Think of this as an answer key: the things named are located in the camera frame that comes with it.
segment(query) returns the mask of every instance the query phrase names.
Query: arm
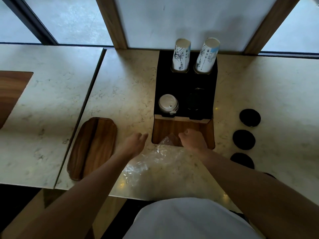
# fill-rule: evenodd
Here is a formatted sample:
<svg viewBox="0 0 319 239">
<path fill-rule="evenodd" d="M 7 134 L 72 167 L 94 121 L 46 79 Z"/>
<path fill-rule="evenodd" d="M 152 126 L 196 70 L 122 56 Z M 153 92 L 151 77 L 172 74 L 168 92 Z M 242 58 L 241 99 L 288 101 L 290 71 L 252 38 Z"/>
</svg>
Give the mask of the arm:
<svg viewBox="0 0 319 239">
<path fill-rule="evenodd" d="M 268 238 L 317 238 L 319 206 L 282 182 L 207 148 L 200 132 L 180 133 L 237 207 Z"/>
<path fill-rule="evenodd" d="M 128 137 L 105 164 L 54 201 L 18 238 L 84 238 L 126 164 L 143 150 L 147 136 Z"/>
</svg>

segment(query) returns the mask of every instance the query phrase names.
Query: t-shirt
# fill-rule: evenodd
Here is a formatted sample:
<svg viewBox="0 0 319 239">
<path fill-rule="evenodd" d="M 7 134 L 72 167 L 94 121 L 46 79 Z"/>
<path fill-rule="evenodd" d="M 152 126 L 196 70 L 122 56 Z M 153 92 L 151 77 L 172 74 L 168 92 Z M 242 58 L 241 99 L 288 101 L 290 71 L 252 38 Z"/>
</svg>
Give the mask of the t-shirt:
<svg viewBox="0 0 319 239">
<path fill-rule="evenodd" d="M 240 216 L 198 198 L 167 199 L 144 207 L 123 238 L 260 239 Z"/>
</svg>

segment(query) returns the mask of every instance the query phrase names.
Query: paper cup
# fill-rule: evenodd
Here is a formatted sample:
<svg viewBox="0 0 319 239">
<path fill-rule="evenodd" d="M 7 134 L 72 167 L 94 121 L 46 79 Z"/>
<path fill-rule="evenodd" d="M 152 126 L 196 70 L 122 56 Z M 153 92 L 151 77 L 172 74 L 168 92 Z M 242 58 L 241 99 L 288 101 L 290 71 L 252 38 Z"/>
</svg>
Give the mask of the paper cup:
<svg viewBox="0 0 319 239">
<path fill-rule="evenodd" d="M 187 39 L 178 39 L 175 43 L 173 55 L 173 72 L 187 72 L 191 42 Z"/>
<path fill-rule="evenodd" d="M 159 99 L 159 108 L 162 112 L 173 115 L 178 110 L 178 101 L 171 94 L 162 95 Z"/>
<path fill-rule="evenodd" d="M 218 39 L 208 38 L 205 40 L 194 67 L 197 73 L 208 74 L 212 71 L 219 46 Z"/>
</svg>

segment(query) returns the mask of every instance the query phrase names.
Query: forearm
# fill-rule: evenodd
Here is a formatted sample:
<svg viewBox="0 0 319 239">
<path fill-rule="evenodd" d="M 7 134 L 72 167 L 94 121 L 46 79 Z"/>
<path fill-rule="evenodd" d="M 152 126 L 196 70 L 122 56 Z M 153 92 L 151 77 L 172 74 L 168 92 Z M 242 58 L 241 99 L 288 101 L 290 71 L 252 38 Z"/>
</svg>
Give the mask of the forearm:
<svg viewBox="0 0 319 239">
<path fill-rule="evenodd" d="M 84 238 L 130 159 L 114 154 L 52 203 L 19 238 Z"/>
<path fill-rule="evenodd" d="M 211 150 L 200 156 L 222 189 L 266 236 L 311 238 L 318 233 L 319 207 L 295 190 Z"/>
</svg>

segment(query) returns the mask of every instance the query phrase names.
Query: hand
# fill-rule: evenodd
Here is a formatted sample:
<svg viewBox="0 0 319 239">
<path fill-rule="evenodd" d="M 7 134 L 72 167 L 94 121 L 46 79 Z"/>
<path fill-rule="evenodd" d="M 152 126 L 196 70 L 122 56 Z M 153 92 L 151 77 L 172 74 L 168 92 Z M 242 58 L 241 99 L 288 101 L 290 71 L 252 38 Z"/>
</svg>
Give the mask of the hand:
<svg viewBox="0 0 319 239">
<path fill-rule="evenodd" d="M 117 150 L 117 153 L 131 160 L 142 152 L 147 137 L 148 133 L 143 135 L 140 132 L 133 133 L 125 139 L 124 143 Z"/>
<path fill-rule="evenodd" d="M 207 144 L 201 132 L 193 129 L 186 129 L 178 134 L 182 145 L 191 152 L 201 153 L 207 150 Z"/>
</svg>

